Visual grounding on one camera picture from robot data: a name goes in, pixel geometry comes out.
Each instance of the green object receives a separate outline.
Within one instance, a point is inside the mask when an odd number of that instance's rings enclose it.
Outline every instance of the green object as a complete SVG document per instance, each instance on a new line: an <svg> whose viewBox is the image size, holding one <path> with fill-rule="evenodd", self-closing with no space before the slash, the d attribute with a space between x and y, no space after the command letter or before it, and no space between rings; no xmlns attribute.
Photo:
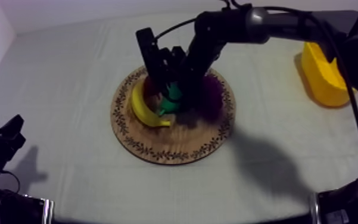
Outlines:
<svg viewBox="0 0 358 224"><path fill-rule="evenodd" d="M180 91L178 84L176 82L172 82L168 84L167 90L170 99L179 100L183 96L182 91ZM171 102L167 98L163 98L160 105L159 116L173 113L177 111L179 108L180 108L180 104L178 102Z"/></svg>

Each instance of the table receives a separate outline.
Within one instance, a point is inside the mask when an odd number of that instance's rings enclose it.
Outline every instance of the table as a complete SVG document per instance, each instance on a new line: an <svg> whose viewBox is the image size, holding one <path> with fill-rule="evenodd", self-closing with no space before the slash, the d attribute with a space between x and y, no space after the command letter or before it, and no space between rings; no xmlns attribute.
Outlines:
<svg viewBox="0 0 358 224"><path fill-rule="evenodd" d="M27 138L6 166L22 193L55 200L57 217L91 223L247 223L301 214L313 192L358 177L349 106L319 107L297 72L303 43L228 45L213 68L235 94L236 128L186 166L127 152L110 124L119 83L143 64L135 31L156 33L193 14L97 20L18 36L0 64L0 127L15 114ZM159 46L187 49L191 25ZM0 188L14 189L8 176Z"/></svg>

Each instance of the round wooden tray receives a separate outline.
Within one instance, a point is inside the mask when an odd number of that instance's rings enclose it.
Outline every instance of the round wooden tray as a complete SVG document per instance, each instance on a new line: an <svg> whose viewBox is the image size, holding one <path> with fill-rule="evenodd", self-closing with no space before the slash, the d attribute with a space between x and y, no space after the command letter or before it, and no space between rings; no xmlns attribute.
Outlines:
<svg viewBox="0 0 358 224"><path fill-rule="evenodd" d="M236 104L232 89L218 72L211 69L208 73L215 76L223 88L223 107L218 120L209 123L195 118L192 125L186 125L178 122L177 116L170 115L171 127L148 127L132 111L132 88L147 75L144 66L128 75L117 88L111 105L113 132L130 153L151 163L186 164L210 155L229 137Z"/></svg>

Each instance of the yellow banana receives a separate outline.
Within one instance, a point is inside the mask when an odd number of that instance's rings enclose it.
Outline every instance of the yellow banana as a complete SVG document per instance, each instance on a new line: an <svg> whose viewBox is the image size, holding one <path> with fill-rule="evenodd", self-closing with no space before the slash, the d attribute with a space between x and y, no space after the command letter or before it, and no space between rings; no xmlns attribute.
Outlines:
<svg viewBox="0 0 358 224"><path fill-rule="evenodd" d="M144 102L144 79L139 81L132 91L132 108L136 117L150 127L170 126L169 120L163 120L152 112Z"/></svg>

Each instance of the yellow bowl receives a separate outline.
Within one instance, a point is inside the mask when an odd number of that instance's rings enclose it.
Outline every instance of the yellow bowl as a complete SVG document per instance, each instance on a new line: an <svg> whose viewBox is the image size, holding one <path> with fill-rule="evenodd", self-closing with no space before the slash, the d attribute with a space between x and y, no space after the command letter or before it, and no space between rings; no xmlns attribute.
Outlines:
<svg viewBox="0 0 358 224"><path fill-rule="evenodd" d="M347 88L337 68L336 58L329 63L316 43L306 42L301 58L304 74L313 98L328 107L340 107L348 103Z"/></svg>

